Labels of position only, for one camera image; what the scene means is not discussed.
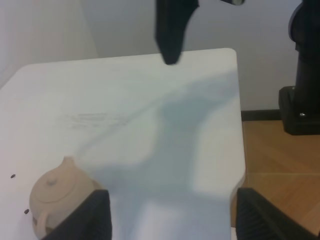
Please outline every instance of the baseboard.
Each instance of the baseboard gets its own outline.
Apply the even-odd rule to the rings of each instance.
[[[245,121],[273,121],[281,120],[280,110],[250,110],[241,111],[242,122]]]

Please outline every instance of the clay teapot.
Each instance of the clay teapot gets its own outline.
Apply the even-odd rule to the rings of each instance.
[[[64,157],[60,166],[42,175],[30,194],[33,230],[42,239],[96,189],[102,187],[75,165],[74,158]]]

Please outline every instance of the wooden floor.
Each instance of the wooden floor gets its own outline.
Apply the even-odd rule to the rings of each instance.
[[[246,187],[318,235],[320,230],[320,135],[291,136],[281,121],[243,122]],[[235,225],[236,201],[231,206]]]

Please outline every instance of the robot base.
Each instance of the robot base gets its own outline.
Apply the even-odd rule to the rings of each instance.
[[[320,135],[320,115],[295,112],[294,89],[294,86],[285,86],[279,91],[279,107],[284,130],[291,135]]]

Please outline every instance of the white table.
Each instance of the white table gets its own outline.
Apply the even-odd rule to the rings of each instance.
[[[245,174],[235,51],[19,70],[0,90],[1,239],[36,239],[29,194],[64,155],[109,190],[114,240],[229,240]]]

